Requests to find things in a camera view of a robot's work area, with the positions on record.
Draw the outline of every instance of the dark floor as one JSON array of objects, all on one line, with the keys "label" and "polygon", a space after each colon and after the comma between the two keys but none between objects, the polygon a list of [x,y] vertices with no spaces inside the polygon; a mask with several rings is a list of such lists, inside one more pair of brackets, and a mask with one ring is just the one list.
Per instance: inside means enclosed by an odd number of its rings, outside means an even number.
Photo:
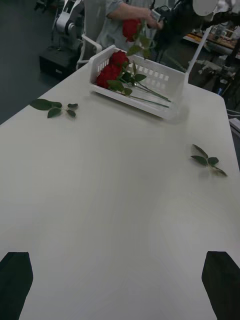
[{"label": "dark floor", "polygon": [[[34,11],[36,0],[0,0],[0,124],[19,112],[33,99],[59,83],[59,80],[40,72],[39,54],[51,44],[54,13]],[[186,40],[172,46],[162,63],[186,70],[197,45]],[[203,49],[199,59],[209,60]],[[189,83],[198,85],[201,77],[195,65]],[[211,90],[213,83],[206,89]],[[235,138],[240,164],[240,141]]]}]

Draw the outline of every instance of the gray shirt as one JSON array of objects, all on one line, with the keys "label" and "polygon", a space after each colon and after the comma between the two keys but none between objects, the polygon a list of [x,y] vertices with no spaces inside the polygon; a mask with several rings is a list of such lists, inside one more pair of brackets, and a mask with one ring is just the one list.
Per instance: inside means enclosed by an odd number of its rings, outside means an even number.
[{"label": "gray shirt", "polygon": [[[106,16],[115,11],[120,4],[126,3],[131,6],[149,8],[153,0],[106,0]],[[97,42],[103,49],[115,45],[117,48],[128,51],[133,45],[131,42],[126,42],[123,35],[123,21],[112,20],[105,18],[103,28],[97,38]]]}]

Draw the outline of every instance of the tabletop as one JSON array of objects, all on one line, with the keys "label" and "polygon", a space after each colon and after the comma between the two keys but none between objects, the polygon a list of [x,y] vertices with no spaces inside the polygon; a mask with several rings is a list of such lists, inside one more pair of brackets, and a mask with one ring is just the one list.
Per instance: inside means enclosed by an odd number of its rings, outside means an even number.
[{"label": "tabletop", "polygon": [[[164,121],[89,92],[80,69],[0,126],[0,257],[29,252],[21,320],[215,320],[207,251],[240,266],[239,168],[224,101],[189,85]],[[228,177],[194,163],[191,145]]]}]

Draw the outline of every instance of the hand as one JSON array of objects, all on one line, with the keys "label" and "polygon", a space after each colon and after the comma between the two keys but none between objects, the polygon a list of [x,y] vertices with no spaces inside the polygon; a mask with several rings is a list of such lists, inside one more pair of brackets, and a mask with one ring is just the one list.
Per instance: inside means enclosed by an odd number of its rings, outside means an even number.
[{"label": "hand", "polygon": [[163,21],[157,22],[153,18],[152,12],[149,9],[146,9],[145,20],[146,20],[147,25],[150,28],[162,30],[162,28],[164,27],[164,22]]}]

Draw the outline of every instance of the chair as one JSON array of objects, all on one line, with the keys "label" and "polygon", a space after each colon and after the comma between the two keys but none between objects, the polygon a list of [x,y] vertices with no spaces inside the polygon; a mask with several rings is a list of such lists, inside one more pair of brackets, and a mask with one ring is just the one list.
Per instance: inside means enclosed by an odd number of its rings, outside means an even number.
[{"label": "chair", "polygon": [[84,2],[85,19],[82,34],[82,48],[80,58],[76,63],[76,69],[81,64],[89,62],[90,57],[102,51],[102,46],[96,42],[105,21],[106,1],[86,0]]}]

